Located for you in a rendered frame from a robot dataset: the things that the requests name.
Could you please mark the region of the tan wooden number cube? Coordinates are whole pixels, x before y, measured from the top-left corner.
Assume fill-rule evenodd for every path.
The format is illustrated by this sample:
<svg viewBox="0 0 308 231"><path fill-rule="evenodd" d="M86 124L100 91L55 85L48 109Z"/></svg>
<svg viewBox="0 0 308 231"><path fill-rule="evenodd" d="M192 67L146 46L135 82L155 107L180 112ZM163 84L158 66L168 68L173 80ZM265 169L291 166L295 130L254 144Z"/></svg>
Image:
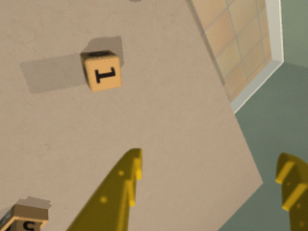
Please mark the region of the tan wooden number cube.
<svg viewBox="0 0 308 231"><path fill-rule="evenodd" d="M119 56L110 50L80 54L86 83L92 92L122 86Z"/></svg>
<svg viewBox="0 0 308 231"><path fill-rule="evenodd" d="M40 222L15 219L5 231L40 231Z"/></svg>

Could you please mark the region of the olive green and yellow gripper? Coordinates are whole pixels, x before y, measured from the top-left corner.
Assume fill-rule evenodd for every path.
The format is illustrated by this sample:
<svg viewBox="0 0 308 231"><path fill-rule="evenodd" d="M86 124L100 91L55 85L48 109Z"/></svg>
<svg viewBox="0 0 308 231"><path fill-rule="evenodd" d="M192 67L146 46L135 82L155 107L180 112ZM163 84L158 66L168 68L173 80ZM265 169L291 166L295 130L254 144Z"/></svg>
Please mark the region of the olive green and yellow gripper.
<svg viewBox="0 0 308 231"><path fill-rule="evenodd" d="M141 148L128 150L66 231L128 231L130 206L135 206L141 170ZM282 208L289 211L291 231L308 231L308 164L297 156L281 153L275 181L282 184Z"/></svg>

